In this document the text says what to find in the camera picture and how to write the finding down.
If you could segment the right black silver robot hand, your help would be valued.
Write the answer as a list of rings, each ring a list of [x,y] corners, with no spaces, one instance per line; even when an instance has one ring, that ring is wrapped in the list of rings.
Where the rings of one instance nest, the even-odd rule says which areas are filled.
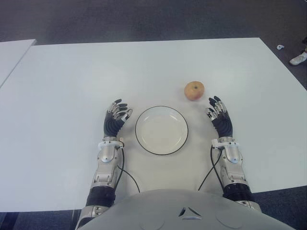
[[[219,138],[233,137],[233,125],[225,104],[220,98],[209,98],[211,107],[206,108],[206,115],[210,118]]]

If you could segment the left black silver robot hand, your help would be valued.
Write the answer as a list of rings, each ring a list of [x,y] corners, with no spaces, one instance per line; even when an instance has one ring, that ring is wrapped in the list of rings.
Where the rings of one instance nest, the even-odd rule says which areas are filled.
[[[126,121],[131,117],[133,110],[127,103],[117,99],[108,107],[104,120],[104,137],[116,138]]]

